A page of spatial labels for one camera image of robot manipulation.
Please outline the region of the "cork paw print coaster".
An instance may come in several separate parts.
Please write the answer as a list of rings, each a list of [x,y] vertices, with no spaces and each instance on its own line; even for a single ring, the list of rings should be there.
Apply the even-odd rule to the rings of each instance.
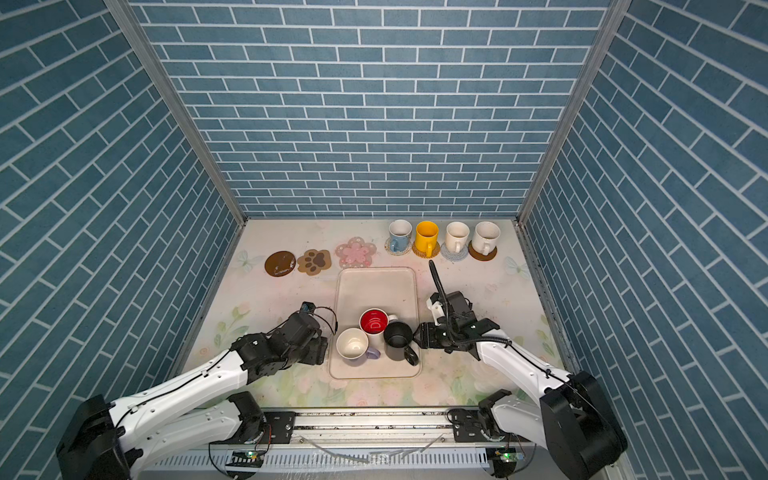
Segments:
[[[331,266],[332,256],[328,250],[309,249],[296,260],[297,270],[308,276],[319,275]]]

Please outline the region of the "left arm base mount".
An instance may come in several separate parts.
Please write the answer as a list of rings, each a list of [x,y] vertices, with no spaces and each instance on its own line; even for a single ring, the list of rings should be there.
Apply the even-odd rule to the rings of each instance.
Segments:
[[[259,423],[253,426],[240,427],[232,437],[216,441],[216,444],[289,444],[296,417],[297,414],[293,411],[267,411]]]

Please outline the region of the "black mug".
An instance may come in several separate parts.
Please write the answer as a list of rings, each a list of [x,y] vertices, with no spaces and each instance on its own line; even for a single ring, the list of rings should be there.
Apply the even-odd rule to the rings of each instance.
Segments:
[[[411,366],[420,364],[419,357],[412,348],[413,331],[402,321],[392,321],[383,332],[386,344],[386,355],[396,362],[406,361]]]

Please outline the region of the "red mug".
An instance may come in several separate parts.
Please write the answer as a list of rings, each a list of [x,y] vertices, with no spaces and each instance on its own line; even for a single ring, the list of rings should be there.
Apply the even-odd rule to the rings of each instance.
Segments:
[[[379,335],[396,320],[398,317],[394,314],[387,314],[380,308],[370,308],[360,315],[359,328],[367,335]]]

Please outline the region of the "pink flower coaster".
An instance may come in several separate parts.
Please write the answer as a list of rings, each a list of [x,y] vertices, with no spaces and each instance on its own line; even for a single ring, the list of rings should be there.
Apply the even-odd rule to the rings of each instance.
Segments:
[[[341,269],[371,267],[376,252],[377,247],[361,237],[353,237],[335,248]]]

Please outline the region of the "woven rattan round coaster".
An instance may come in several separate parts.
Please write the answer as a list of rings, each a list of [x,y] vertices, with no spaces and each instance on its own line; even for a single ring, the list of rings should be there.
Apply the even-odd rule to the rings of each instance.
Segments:
[[[440,245],[438,243],[428,243],[424,250],[420,249],[415,243],[412,244],[411,250],[413,253],[420,257],[431,259],[434,258],[440,252]]]

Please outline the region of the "white speckled mug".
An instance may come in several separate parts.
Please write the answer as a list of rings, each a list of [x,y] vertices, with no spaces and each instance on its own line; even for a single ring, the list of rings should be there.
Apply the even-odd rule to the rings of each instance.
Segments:
[[[497,247],[500,235],[501,229],[496,223],[482,221],[475,226],[471,243],[477,251],[488,254],[494,247]]]

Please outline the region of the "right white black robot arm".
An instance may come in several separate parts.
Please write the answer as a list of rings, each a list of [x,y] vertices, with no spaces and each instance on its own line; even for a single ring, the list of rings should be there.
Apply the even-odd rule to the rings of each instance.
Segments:
[[[497,323],[477,318],[460,292],[434,293],[426,305],[433,320],[417,327],[419,347],[466,352],[511,379],[536,403],[531,406],[506,390],[481,401],[487,436],[522,435],[548,450],[569,479],[589,479],[627,450],[627,437],[590,373],[570,373],[534,356]]]

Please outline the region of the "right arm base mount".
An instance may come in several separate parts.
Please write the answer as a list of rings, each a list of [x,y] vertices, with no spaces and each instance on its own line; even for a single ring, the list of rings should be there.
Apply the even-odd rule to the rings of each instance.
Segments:
[[[527,405],[502,404],[490,409],[452,408],[446,412],[457,443],[512,442],[517,438],[542,443],[540,416]]]

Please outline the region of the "white mug purple handle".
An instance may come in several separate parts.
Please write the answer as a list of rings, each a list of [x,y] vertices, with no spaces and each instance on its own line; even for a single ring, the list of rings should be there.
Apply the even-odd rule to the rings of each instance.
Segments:
[[[348,328],[336,339],[336,351],[347,363],[378,360],[381,353],[370,344],[368,335],[359,328]]]

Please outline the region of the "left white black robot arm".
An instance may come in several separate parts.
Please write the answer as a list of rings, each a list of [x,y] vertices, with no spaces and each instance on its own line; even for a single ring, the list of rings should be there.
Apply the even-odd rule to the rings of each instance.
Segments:
[[[202,366],[108,401],[95,395],[73,413],[56,448],[65,479],[132,479],[201,445],[270,441],[273,430],[246,386],[296,363],[323,363],[326,320],[305,302],[266,333],[238,337]]]

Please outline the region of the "yellow mug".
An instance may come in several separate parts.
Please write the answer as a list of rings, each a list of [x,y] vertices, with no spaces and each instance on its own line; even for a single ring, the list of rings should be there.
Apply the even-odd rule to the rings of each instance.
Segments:
[[[438,243],[438,234],[439,227],[436,223],[422,221],[417,225],[414,243],[424,250],[428,243]]]

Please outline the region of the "light blue mug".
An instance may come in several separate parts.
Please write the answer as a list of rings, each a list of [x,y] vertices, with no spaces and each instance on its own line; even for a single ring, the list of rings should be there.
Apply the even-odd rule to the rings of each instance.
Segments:
[[[389,238],[410,238],[412,234],[412,224],[404,219],[398,219],[389,225]]]

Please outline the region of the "light blue round coaster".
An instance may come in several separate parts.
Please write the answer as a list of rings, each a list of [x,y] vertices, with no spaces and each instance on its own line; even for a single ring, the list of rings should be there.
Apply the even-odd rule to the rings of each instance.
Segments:
[[[440,255],[450,262],[459,262],[468,256],[468,246],[464,245],[458,252],[453,252],[443,243],[441,245]]]

